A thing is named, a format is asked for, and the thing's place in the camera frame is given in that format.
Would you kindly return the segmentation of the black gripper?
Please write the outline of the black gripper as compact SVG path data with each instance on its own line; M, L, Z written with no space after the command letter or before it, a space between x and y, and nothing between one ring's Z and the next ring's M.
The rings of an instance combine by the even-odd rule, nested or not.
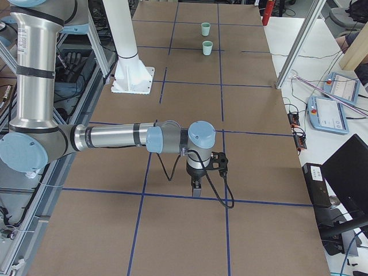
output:
M202 191L201 178L205 176L206 171L203 168L193 168L189 164L186 165L186 171L191 176L192 196L199 198Z

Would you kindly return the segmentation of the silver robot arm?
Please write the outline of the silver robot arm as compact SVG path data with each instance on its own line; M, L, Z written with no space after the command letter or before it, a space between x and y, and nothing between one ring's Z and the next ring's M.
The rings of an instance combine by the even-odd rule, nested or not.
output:
M197 121L187 129L175 121L113 126L58 124L53 120L56 41L63 29L89 28L87 1L11 1L18 26L17 114L1 139L1 160L27 173L89 148L145 147L157 154L186 156L192 195L210 168L215 129Z

